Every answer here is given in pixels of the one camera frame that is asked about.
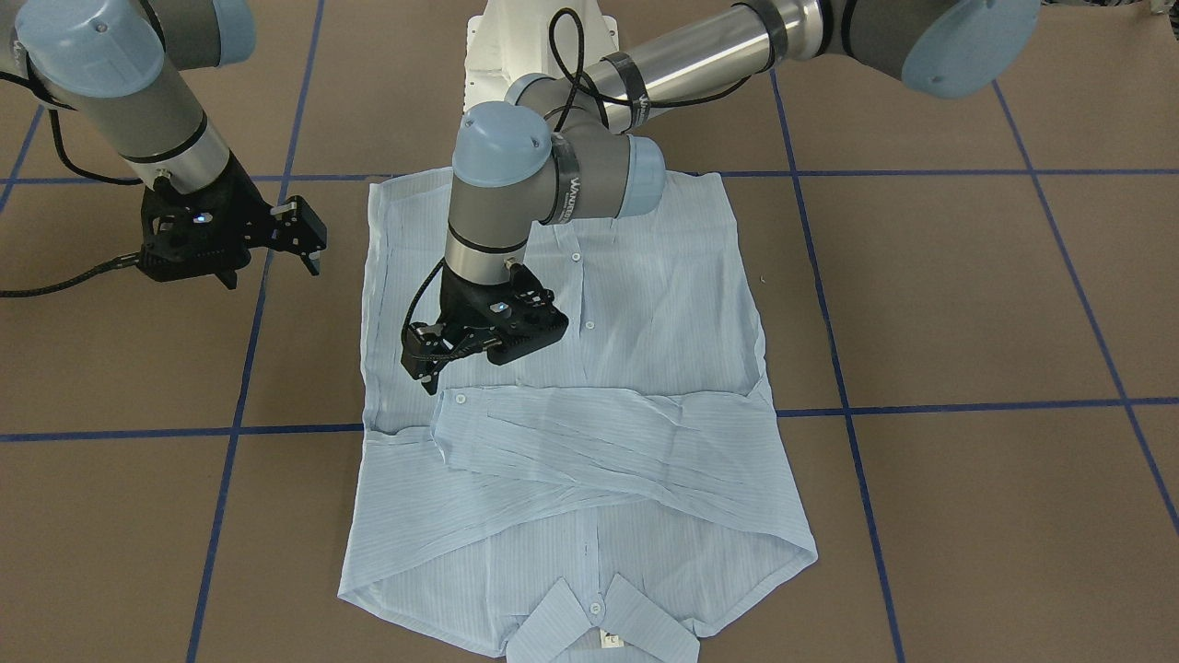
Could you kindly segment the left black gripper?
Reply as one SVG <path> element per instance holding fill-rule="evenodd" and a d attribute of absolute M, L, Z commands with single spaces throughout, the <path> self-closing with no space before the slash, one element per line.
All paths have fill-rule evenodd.
<path fill-rule="evenodd" d="M 443 267 L 439 323 L 402 327 L 401 365 L 435 396 L 439 374 L 460 357 L 486 353 L 490 365 L 509 365 L 555 344 L 568 324 L 554 293 L 521 263 L 509 267 L 507 281 L 498 285 L 477 285 Z"/>

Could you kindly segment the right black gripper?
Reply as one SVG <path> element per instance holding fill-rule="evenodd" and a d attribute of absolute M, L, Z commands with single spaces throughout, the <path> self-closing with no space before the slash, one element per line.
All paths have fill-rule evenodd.
<path fill-rule="evenodd" d="M 138 270 L 156 282 L 215 276 L 233 290 L 237 273 L 274 229 L 271 205 L 262 198 L 241 162 L 230 156 L 215 180 L 193 193 L 180 193 L 171 180 L 144 189 L 143 243 Z"/>

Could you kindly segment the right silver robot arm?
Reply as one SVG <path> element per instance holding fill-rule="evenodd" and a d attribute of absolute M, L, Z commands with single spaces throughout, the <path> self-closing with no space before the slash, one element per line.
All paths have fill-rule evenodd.
<path fill-rule="evenodd" d="M 236 288 L 250 230 L 270 206 L 182 73 L 253 54 L 245 1 L 5 1 L 4 79 L 59 129 L 75 111 L 140 185 L 141 248 L 118 260 L 159 282 L 215 276 Z"/>

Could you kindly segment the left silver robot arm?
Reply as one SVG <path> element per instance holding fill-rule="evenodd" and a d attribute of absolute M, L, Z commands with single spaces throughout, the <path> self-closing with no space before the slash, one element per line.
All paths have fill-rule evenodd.
<path fill-rule="evenodd" d="M 559 76 L 520 76 L 463 114 L 453 152 L 439 320 L 406 319 L 401 362 L 426 393 L 447 365 L 492 365 L 555 344 L 568 328 L 525 265 L 534 224 L 651 214 L 666 168 L 633 137 L 648 118 L 719 100 L 753 76 L 829 52 L 908 88 L 960 99 L 997 80 L 1034 33 L 1038 1 L 737 1 L 716 17 Z"/>

